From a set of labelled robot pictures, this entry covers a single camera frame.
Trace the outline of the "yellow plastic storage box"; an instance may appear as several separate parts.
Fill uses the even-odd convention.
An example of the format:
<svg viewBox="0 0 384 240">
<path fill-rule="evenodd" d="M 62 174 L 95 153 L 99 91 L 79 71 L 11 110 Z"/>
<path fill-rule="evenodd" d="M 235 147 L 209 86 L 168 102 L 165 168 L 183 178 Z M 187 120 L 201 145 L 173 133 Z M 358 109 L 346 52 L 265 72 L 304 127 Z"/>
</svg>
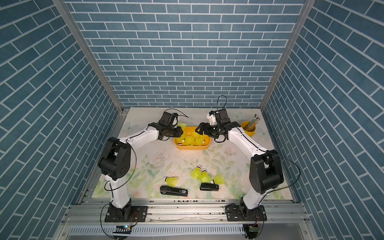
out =
<svg viewBox="0 0 384 240">
<path fill-rule="evenodd" d="M 197 127 L 185 127 L 179 138 L 174 138 L 174 144 L 179 150 L 206 150 L 211 144 L 207 135 L 195 132 Z"/>
</svg>

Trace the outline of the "yellow shuttlecock small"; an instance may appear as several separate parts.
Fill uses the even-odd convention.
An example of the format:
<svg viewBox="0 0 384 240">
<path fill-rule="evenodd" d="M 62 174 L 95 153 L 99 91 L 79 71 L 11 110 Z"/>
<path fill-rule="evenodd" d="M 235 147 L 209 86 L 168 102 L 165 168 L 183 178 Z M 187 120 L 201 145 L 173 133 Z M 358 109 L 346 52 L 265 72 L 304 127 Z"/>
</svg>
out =
<svg viewBox="0 0 384 240">
<path fill-rule="evenodd" d="M 196 168 L 191 172 L 191 177 L 195 180 L 198 180 L 201 178 L 202 169 L 200 166 L 196 166 Z"/>
</svg>

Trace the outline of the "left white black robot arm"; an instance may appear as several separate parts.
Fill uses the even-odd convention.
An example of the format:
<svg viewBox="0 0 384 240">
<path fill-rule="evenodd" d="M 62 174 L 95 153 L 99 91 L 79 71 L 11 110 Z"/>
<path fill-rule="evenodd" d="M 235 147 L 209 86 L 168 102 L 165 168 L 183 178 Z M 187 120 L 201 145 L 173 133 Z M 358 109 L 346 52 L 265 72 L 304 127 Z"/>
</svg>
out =
<svg viewBox="0 0 384 240">
<path fill-rule="evenodd" d="M 130 170 L 131 155 L 152 141 L 181 137 L 183 130 L 178 125 L 178 120 L 177 113 L 164 111 L 158 122 L 148 124 L 144 130 L 121 139 L 111 137 L 107 140 L 98 167 L 110 185 L 107 189 L 112 193 L 109 209 L 118 213 L 131 211 L 131 199 L 125 187 L 127 181 L 124 181 Z"/>
</svg>

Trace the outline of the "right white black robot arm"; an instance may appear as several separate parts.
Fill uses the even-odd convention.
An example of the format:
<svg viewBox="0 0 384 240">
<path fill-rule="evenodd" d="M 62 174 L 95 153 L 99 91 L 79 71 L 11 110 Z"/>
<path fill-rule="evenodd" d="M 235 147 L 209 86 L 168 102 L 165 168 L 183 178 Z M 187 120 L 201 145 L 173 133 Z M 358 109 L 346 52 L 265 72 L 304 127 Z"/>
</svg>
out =
<svg viewBox="0 0 384 240">
<path fill-rule="evenodd" d="M 268 150 L 255 142 L 237 122 L 232 122 L 226 109 L 210 111 L 208 123 L 200 123 L 196 133 L 213 139 L 224 136 L 250 158 L 249 180 L 251 187 L 240 201 L 243 215 L 249 216 L 258 210 L 269 193 L 279 191 L 284 182 L 281 159 L 276 150 Z"/>
</svg>

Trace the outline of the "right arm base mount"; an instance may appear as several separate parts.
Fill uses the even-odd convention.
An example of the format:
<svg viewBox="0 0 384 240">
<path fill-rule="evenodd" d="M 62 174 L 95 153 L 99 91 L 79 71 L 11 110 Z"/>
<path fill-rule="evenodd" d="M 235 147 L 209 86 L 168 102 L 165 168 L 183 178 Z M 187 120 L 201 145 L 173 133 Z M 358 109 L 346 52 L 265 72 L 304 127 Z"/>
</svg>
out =
<svg viewBox="0 0 384 240">
<path fill-rule="evenodd" d="M 249 210 L 245 205 L 229 204 L 225 207 L 225 213 L 228 222 L 240 221 L 266 221 L 267 215 L 263 205 Z"/>
</svg>

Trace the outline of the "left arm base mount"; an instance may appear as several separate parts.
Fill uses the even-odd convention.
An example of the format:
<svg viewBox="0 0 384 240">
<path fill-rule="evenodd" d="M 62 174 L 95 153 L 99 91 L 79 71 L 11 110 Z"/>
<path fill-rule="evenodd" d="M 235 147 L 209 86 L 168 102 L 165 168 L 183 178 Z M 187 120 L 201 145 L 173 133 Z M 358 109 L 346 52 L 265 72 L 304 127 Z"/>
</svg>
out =
<svg viewBox="0 0 384 240">
<path fill-rule="evenodd" d="M 106 223 L 141 223 L 145 222 L 147 217 L 147 206 L 131 206 L 128 205 L 123 209 L 118 209 L 112 204 L 109 205 L 107 215 L 105 217 Z"/>
</svg>

